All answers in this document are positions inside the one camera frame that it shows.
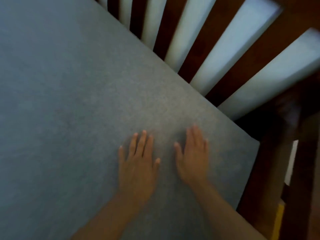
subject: forearm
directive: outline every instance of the forearm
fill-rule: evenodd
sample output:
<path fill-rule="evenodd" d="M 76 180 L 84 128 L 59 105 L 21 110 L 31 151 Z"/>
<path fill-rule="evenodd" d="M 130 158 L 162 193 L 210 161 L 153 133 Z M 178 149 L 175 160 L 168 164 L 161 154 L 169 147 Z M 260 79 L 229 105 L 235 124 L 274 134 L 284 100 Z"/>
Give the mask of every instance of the forearm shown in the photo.
<path fill-rule="evenodd" d="M 127 200 L 118 193 L 90 222 L 76 232 L 72 240 L 119 239 L 126 225 L 138 212 L 139 208 L 130 199 Z"/>
<path fill-rule="evenodd" d="M 202 209 L 207 214 L 214 233 L 223 240 L 265 240 L 240 216 L 209 182 L 191 186 Z"/>

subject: finger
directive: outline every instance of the finger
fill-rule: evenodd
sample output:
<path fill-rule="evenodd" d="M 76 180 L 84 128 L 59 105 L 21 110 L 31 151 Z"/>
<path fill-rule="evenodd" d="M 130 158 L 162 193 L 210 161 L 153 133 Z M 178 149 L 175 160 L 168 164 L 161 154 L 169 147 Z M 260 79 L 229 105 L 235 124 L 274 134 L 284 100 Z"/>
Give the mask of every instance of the finger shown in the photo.
<path fill-rule="evenodd" d="M 120 146 L 118 149 L 118 159 L 119 159 L 119 168 L 121 168 L 123 163 L 125 162 L 125 152 L 122 146 Z"/>
<path fill-rule="evenodd" d="M 174 149 L 176 151 L 176 162 L 181 162 L 183 158 L 181 145 L 178 142 L 175 142 Z"/>
<path fill-rule="evenodd" d="M 152 160 L 152 149 L 153 149 L 153 136 L 149 136 L 146 147 L 144 149 L 143 158 L 146 158 L 146 160 Z"/>
<path fill-rule="evenodd" d="M 208 154 L 208 153 L 209 153 L 209 141 L 208 141 L 208 139 L 206 139 L 203 144 L 204 144 L 204 145 L 203 145 L 203 147 L 204 147 L 204 152 L 205 152 L 206 154 Z"/>
<path fill-rule="evenodd" d="M 135 155 L 142 157 L 144 144 L 146 143 L 146 137 L 147 137 L 147 132 L 145 130 L 143 130 Z"/>
<path fill-rule="evenodd" d="M 159 172 L 160 163 L 161 163 L 161 159 L 157 158 L 154 161 L 154 164 L 153 164 L 153 167 L 152 167 L 153 175 L 154 175 L 154 179 L 155 180 L 157 180 L 157 178 L 158 178 L 158 172 Z"/>
<path fill-rule="evenodd" d="M 194 136 L 194 144 L 198 147 L 203 148 L 204 142 L 202 137 L 202 132 L 197 125 L 192 127 L 192 132 Z"/>
<path fill-rule="evenodd" d="M 133 137 L 131 139 L 130 142 L 130 146 L 129 146 L 129 155 L 128 155 L 128 159 L 132 159 L 134 157 L 134 154 L 136 152 L 136 147 L 137 147 L 137 137 L 138 137 L 138 133 L 134 133 Z"/>
<path fill-rule="evenodd" d="M 186 148 L 187 147 L 192 147 L 195 145 L 193 134 L 191 132 L 191 129 L 187 128 L 186 129 Z"/>

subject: right hand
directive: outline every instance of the right hand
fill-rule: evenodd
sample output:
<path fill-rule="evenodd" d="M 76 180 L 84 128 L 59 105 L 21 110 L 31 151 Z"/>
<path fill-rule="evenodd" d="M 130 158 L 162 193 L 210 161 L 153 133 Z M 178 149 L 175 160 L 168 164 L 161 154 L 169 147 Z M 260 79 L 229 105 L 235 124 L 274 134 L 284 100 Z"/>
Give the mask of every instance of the right hand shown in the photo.
<path fill-rule="evenodd" d="M 209 165 L 208 140 L 204 140 L 198 126 L 186 130 L 184 154 L 181 145 L 174 143 L 176 165 L 180 178 L 191 188 L 207 182 Z"/>

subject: hand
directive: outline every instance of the hand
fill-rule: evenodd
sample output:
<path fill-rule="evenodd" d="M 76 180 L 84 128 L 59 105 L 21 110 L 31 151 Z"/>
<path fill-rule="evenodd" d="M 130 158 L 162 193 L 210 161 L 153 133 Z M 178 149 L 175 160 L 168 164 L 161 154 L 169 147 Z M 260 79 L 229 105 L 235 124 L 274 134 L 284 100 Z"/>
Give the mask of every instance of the hand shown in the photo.
<path fill-rule="evenodd" d="M 119 194 L 141 208 L 155 190 L 160 158 L 152 162 L 153 136 L 146 142 L 144 130 L 138 146 L 137 137 L 138 133 L 132 137 L 127 160 L 123 147 L 119 148 Z"/>
<path fill-rule="evenodd" d="M 194 125 L 186 130 L 186 146 L 182 154 L 181 145 L 174 143 L 178 174 L 191 188 L 207 182 L 208 141 L 203 140 L 201 130 Z"/>

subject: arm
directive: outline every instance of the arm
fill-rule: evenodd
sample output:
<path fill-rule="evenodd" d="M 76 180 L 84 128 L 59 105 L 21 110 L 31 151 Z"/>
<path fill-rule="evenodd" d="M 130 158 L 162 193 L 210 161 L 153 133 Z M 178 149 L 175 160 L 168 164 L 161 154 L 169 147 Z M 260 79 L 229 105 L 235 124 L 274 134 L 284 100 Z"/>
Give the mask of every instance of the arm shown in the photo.
<path fill-rule="evenodd" d="M 74 234 L 72 240 L 119 239 L 126 225 L 154 192 L 160 159 L 152 162 L 152 136 L 146 142 L 147 133 L 144 130 L 138 146 L 137 137 L 135 133 L 127 160 L 122 146 L 119 148 L 118 192 L 90 222 Z"/>
<path fill-rule="evenodd" d="M 198 127 L 193 126 L 187 129 L 184 154 L 177 142 L 174 147 L 178 174 L 194 192 L 219 239 L 265 240 L 218 194 L 207 180 L 208 141 L 203 140 Z"/>

